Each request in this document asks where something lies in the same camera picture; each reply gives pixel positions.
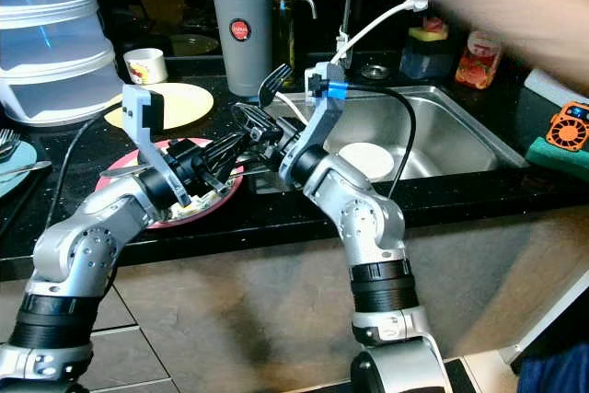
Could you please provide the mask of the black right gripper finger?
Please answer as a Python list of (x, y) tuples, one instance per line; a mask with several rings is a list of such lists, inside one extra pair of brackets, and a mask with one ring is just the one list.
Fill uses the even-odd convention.
[(256, 104), (238, 102), (235, 104), (235, 123), (240, 128), (279, 128), (276, 120)]
[(253, 144), (276, 144), (276, 128), (240, 128)]

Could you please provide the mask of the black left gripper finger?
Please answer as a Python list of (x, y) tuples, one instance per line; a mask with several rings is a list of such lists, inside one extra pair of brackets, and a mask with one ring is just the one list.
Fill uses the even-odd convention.
[(256, 161), (258, 142), (246, 133), (228, 133), (210, 143), (210, 168), (232, 168)]
[(214, 172), (214, 190), (231, 191), (245, 176), (264, 173), (265, 166), (261, 162), (248, 161), (224, 166)]

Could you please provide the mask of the silver metal fork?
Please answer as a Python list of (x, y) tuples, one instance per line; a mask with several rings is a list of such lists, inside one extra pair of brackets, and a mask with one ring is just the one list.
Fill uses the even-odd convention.
[(261, 108), (269, 107), (283, 87), (283, 82), (290, 77), (292, 68), (289, 64), (279, 64), (273, 72), (262, 80), (258, 90), (258, 103)]

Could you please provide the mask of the grey water filter jug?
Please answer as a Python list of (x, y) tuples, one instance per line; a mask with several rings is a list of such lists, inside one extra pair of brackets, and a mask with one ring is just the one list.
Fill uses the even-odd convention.
[[(315, 1), (308, 5), (318, 16)], [(214, 0), (215, 17), (230, 91), (237, 96), (257, 96), (262, 80), (277, 68), (273, 60), (274, 31), (271, 0)]]

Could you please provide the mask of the yellow plate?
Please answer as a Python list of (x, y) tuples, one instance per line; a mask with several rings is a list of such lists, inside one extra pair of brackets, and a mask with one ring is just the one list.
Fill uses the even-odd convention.
[(143, 85), (152, 93), (164, 98), (164, 131), (193, 123), (206, 115), (214, 106), (214, 96), (203, 87), (189, 83), (153, 83)]

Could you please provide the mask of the green-capped oil bottle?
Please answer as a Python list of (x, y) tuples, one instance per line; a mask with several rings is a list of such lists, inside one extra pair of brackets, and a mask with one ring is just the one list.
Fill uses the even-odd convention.
[(271, 24), (274, 31), (273, 60), (294, 68), (294, 1), (271, 0)]

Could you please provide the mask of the white bowl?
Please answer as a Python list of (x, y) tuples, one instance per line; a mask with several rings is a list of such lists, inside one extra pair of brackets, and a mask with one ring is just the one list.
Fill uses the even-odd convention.
[(342, 146), (338, 155), (361, 170), (371, 182), (390, 181), (397, 170), (392, 154), (383, 146), (370, 142), (352, 142)]

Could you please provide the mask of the pink floral plate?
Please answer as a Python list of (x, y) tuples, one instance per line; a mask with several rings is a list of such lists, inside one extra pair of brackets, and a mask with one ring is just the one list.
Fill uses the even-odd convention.
[[(193, 137), (167, 141), (177, 142), (181, 140), (191, 141), (198, 146), (206, 146), (212, 141), (209, 139), (193, 139)], [(155, 145), (163, 148), (163, 146), (167, 146), (167, 141), (156, 142)], [(105, 173), (109, 173), (109, 171), (118, 168), (140, 166), (138, 158), (139, 154), (140, 152), (138, 149), (131, 150), (130, 153), (123, 155), (119, 160), (112, 163)], [(222, 205), (227, 203), (227, 201), (236, 194), (241, 187), (244, 178), (235, 175), (238, 173), (244, 173), (244, 170), (244, 166), (236, 166), (236, 169), (231, 171), (231, 178), (226, 183), (228, 188), (224, 195), (220, 194), (218, 191), (207, 191), (203, 196), (193, 196), (193, 198), (191, 198), (191, 204), (184, 205), (184, 207), (181, 207), (182, 204), (180, 203), (173, 203), (171, 207), (163, 212), (161, 219), (156, 219), (156, 223), (149, 225), (147, 229), (177, 227), (177, 225), (189, 224), (195, 220), (202, 219), (202, 217), (209, 216), (211, 212), (217, 211), (219, 207), (222, 207)], [(124, 200), (126, 198), (131, 198), (131, 200), (134, 201), (134, 195), (131, 194), (131, 187), (133, 187), (133, 184), (135, 184), (135, 182), (134, 179), (131, 179), (130, 175), (118, 176), (118, 178), (115, 178), (115, 176), (100, 178), (99, 183), (96, 188), (94, 188), (94, 195), (92, 196), (96, 196), (96, 198), (97, 196), (101, 196), (101, 199), (113, 201), (118, 201), (121, 198)]]

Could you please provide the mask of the round metal strainer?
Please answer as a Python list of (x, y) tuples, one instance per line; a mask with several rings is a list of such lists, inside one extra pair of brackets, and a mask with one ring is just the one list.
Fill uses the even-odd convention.
[(366, 64), (359, 69), (359, 74), (366, 80), (383, 81), (391, 77), (391, 70), (380, 64)]

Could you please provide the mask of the white printed mug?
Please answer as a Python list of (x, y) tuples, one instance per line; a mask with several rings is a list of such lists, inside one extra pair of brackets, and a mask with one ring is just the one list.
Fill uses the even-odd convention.
[(135, 85), (159, 85), (167, 81), (165, 54), (160, 49), (134, 49), (124, 52), (122, 59)]

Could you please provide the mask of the chrome sink faucet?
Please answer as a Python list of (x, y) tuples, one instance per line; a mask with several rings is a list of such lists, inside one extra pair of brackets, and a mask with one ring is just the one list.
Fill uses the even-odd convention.
[(345, 49), (346, 45), (351, 40), (351, 14), (353, 10), (353, 0), (344, 0), (342, 7), (341, 25), (338, 28), (338, 35), (336, 39), (337, 47), (336, 53), (338, 55), (338, 64), (349, 68), (350, 66), (350, 49)]

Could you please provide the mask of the dark sponge holder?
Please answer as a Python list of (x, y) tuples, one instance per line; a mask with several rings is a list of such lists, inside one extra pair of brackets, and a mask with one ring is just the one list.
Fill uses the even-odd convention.
[(455, 63), (454, 40), (418, 40), (407, 37), (401, 51), (399, 71), (412, 80), (436, 78), (451, 73)]

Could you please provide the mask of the stainless steel sink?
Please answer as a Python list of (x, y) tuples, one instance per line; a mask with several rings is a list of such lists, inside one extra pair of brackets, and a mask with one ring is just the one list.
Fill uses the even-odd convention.
[[(488, 131), (439, 87), (396, 87), (415, 108), (415, 144), (397, 191), (410, 179), (525, 168), (525, 158)], [(404, 157), (410, 128), (403, 104), (391, 96), (350, 91), (340, 120), (323, 146), (330, 154), (348, 144), (375, 144), (391, 154), (391, 169), (374, 184), (384, 192)]]

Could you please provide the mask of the yellow pink dish sponge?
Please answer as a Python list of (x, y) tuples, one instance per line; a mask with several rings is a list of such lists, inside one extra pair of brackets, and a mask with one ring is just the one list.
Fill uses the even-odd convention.
[(408, 28), (408, 36), (418, 42), (442, 42), (449, 37), (449, 26), (438, 17), (426, 17), (418, 27)]

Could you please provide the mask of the teal plate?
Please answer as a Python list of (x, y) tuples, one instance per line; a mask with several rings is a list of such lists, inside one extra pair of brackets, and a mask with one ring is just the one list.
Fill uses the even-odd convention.
[(37, 149), (29, 142), (18, 142), (17, 148), (12, 150), (12, 154), (0, 163), (0, 195), (4, 196), (12, 191), (29, 174), (28, 170), (17, 171), (17, 169), (33, 165), (37, 161)]

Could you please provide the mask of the stacked translucent plastic containers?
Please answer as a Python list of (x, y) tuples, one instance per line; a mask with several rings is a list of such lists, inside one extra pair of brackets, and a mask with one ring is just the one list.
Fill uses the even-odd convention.
[(0, 104), (25, 125), (92, 117), (121, 93), (97, 0), (1, 0)]

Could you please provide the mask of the silver forks bundle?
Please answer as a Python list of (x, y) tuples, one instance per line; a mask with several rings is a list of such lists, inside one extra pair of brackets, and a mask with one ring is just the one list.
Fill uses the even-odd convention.
[(13, 155), (20, 144), (20, 133), (13, 129), (1, 129), (0, 131), (0, 160), (4, 161)]

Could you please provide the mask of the orange soap pump bottle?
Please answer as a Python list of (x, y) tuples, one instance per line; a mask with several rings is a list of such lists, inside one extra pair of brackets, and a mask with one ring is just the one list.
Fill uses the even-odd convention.
[(455, 81), (472, 89), (488, 89), (503, 53), (503, 44), (496, 37), (488, 32), (472, 30), (460, 56)]

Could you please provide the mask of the green sponge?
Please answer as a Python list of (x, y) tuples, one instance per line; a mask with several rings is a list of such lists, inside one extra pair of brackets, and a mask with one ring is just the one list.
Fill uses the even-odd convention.
[(551, 170), (562, 171), (564, 174), (575, 176), (589, 183), (589, 150), (568, 152), (559, 146), (551, 144), (542, 137), (536, 137), (527, 148), (525, 160), (535, 166)]

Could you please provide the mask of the white cutting board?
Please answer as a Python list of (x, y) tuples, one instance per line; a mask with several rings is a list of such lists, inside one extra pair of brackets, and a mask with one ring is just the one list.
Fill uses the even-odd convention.
[(533, 69), (525, 79), (525, 87), (533, 93), (543, 96), (547, 101), (554, 103), (557, 107), (571, 102), (589, 104), (589, 98), (576, 93), (564, 86), (554, 77), (543, 73), (542, 70)]

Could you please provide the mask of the orange mini fan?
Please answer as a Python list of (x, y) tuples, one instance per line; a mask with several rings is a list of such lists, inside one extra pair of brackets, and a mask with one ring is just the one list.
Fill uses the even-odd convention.
[(589, 103), (563, 104), (562, 110), (551, 117), (544, 140), (567, 152), (581, 152), (589, 144)]

